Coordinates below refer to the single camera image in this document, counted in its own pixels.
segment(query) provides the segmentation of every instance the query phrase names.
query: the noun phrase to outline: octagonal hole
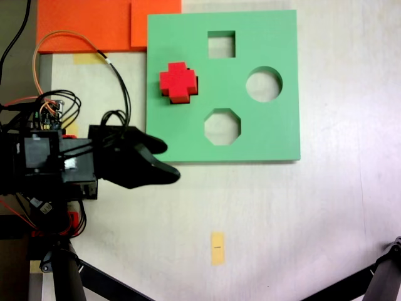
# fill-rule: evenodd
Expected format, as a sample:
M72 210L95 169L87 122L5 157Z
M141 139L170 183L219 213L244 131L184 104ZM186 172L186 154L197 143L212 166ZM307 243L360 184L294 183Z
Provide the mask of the octagonal hole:
M229 108L216 108L205 119L205 136L214 145L231 145L241 134L241 119Z
M283 80L277 70L271 67L254 69L246 81L246 91L257 102L270 102L283 89Z

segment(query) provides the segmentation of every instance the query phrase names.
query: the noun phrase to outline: circular hole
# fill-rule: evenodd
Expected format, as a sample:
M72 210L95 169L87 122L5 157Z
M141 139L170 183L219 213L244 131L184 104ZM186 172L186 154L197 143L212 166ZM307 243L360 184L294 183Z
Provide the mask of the circular hole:
M283 89L280 74L270 67L253 70L246 81L246 91L257 102L270 102L277 98Z

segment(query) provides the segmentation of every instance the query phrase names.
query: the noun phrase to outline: yellow tape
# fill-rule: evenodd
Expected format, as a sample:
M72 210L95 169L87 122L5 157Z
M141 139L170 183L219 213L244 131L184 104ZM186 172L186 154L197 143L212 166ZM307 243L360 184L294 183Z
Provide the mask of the yellow tape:
M105 59L98 53L74 53L73 61L74 65L106 64Z
M76 121L74 121L66 130L67 135L74 135L78 136L78 126L76 124Z
M224 233L212 232L212 265L222 265L226 261L224 248Z
M40 260L31 260L30 263L30 273L31 274L42 274L42 270L40 269Z

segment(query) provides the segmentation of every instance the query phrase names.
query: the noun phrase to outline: red wire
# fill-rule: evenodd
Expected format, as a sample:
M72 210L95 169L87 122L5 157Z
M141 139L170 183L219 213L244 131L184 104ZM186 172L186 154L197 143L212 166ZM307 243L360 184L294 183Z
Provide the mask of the red wire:
M70 214L67 212L68 218L70 219L70 224L68 225L68 228L65 229L63 232L59 233L60 235L65 235L69 232L69 230L71 229L72 225L73 225L73 220L71 219Z
M28 221L27 219L25 219L22 215L20 215L17 211L15 211L12 207L10 207L3 199L0 199L0 204L2 204L5 208L7 208L8 210L10 210L11 212L13 212L14 214L16 214L17 216L19 216L21 219L23 219L27 224L29 224L32 228L37 230L37 227L35 227L34 224L32 224L30 221Z

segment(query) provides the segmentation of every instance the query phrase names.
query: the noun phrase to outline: white label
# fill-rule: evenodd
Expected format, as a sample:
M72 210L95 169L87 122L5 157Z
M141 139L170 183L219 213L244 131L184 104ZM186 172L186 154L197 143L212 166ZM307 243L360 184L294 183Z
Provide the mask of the white label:
M42 211L44 214L48 214L52 209L53 207L51 207L49 203L46 203L42 206L42 208L40 208L40 211Z
M35 207L39 207L40 205L42 205L42 201L39 201L38 199L32 198L31 199L31 204Z

